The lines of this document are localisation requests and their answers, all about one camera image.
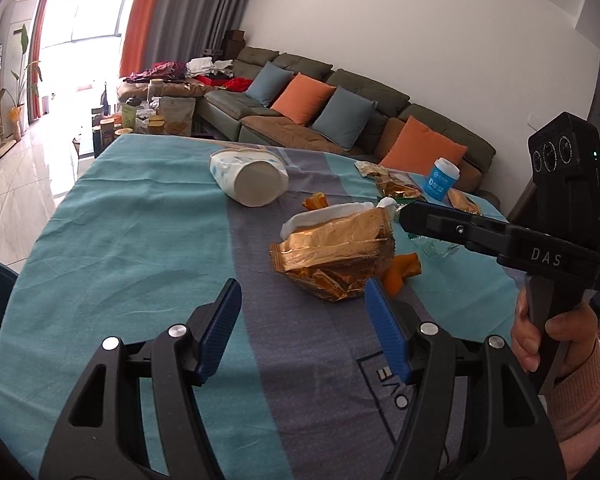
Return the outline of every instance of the blue gripper pad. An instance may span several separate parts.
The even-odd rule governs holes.
[[[408,361],[408,341],[396,323],[394,314],[377,280],[367,280],[365,285],[366,312],[376,330],[378,341],[382,346],[384,357],[389,363],[392,373],[406,383],[411,375]]]
[[[200,380],[206,380],[218,371],[224,349],[234,330],[235,321],[242,307],[242,288],[234,281],[216,308],[213,319],[200,340],[200,363],[196,373]]]

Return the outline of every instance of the red box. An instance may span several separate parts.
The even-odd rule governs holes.
[[[222,74],[217,75],[197,75],[196,79],[208,86],[223,86],[231,81],[230,77]]]

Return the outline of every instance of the white bucket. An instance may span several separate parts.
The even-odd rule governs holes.
[[[266,150],[221,150],[209,158],[209,169],[222,191],[247,207],[267,205],[289,187],[284,163]]]

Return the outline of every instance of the potted plant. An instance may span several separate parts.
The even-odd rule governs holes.
[[[27,27],[22,24],[22,33],[20,35],[20,46],[22,47],[22,57],[20,58],[20,73],[16,74],[13,70],[11,70],[11,75],[13,75],[16,80],[16,95],[11,95],[6,88],[2,88],[0,90],[0,102],[5,93],[9,95],[11,101],[13,102],[13,108],[9,111],[8,117],[13,123],[13,138],[15,140],[20,140],[22,138],[22,134],[25,131],[24,127],[24,99],[26,97],[27,90],[31,88],[32,93],[35,97],[38,97],[38,85],[33,83],[29,85],[29,70],[33,69],[38,74],[38,79],[42,81],[42,72],[40,72],[39,61],[33,61],[28,65],[25,65],[25,55],[27,53],[27,49],[29,47],[29,35],[27,34]]]

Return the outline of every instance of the blue pillow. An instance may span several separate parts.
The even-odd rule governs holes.
[[[244,94],[262,106],[269,106],[282,93],[293,76],[293,72],[283,70],[267,61]]]
[[[345,150],[350,150],[365,129],[378,102],[338,86],[312,129]]]

